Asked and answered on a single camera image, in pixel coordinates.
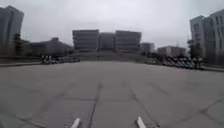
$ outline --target office building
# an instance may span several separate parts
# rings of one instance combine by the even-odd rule
[[[141,53],[153,53],[153,52],[155,52],[154,43],[142,42],[140,44],[140,52]]]
[[[0,8],[0,55],[14,54],[13,38],[20,33],[24,13],[12,6]]]
[[[176,46],[165,46],[158,48],[158,54],[162,56],[169,56],[169,57],[178,57],[178,56],[186,56],[186,49]]]
[[[224,10],[208,17],[199,16],[190,20],[193,45],[200,47],[203,58],[224,58]]]
[[[136,52],[140,50],[141,33],[116,31],[115,45],[117,51]]]
[[[74,30],[73,42],[75,50],[97,51],[99,30]]]
[[[63,54],[73,50],[73,47],[61,42],[59,38],[52,38],[49,41],[32,42],[29,44],[34,54]]]
[[[114,33],[100,33],[99,50],[115,50],[115,34]]]

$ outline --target sky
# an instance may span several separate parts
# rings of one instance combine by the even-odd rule
[[[156,47],[187,47],[189,20],[224,9],[224,0],[0,0],[25,13],[21,35],[31,42],[59,37],[72,42],[72,30],[142,32]]]

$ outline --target ground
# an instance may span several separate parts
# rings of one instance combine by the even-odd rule
[[[223,128],[224,74],[131,62],[0,68],[0,127]]]

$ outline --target concrete pavement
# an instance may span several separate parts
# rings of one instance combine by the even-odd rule
[[[5,128],[224,127],[224,74],[125,62],[0,68]]]

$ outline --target distant building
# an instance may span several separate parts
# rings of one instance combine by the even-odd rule
[[[22,42],[21,55],[31,56],[33,52],[32,52],[31,46],[30,46],[30,41],[21,39],[21,42]]]
[[[176,46],[158,48],[158,54],[169,57],[186,56],[186,49]]]
[[[224,60],[224,10],[190,20],[193,44],[203,58]]]
[[[116,31],[116,50],[117,51],[139,51],[141,33],[130,31]]]
[[[73,47],[59,41],[58,38],[52,38],[49,41],[33,42],[30,47],[34,54],[60,54],[73,50]]]
[[[115,50],[115,34],[114,33],[100,33],[99,50]]]
[[[142,42],[140,44],[141,53],[153,53],[155,52],[155,45],[153,43]]]
[[[73,42],[75,50],[98,50],[99,30],[74,30]]]
[[[12,6],[0,8],[0,55],[14,54],[13,38],[20,33],[24,13]]]

